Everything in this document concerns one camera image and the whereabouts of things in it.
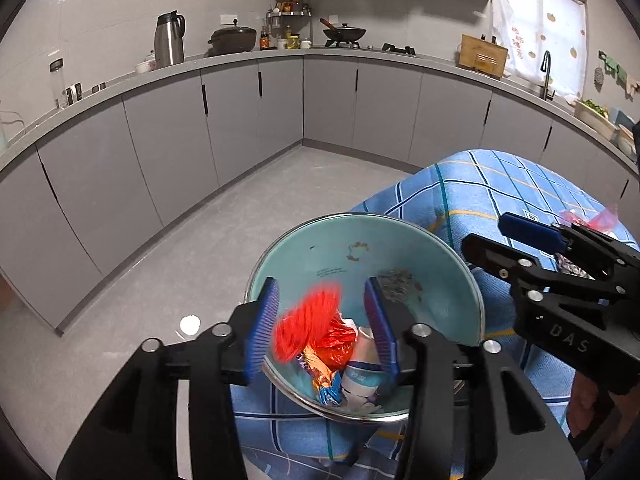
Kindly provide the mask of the person's right hand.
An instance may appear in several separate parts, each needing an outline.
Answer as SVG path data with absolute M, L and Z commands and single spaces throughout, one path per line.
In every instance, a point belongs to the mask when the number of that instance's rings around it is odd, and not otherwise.
M 577 437 L 591 424 L 598 394 L 598 386 L 592 380 L 579 372 L 575 373 L 566 410 L 567 425 L 572 437 Z

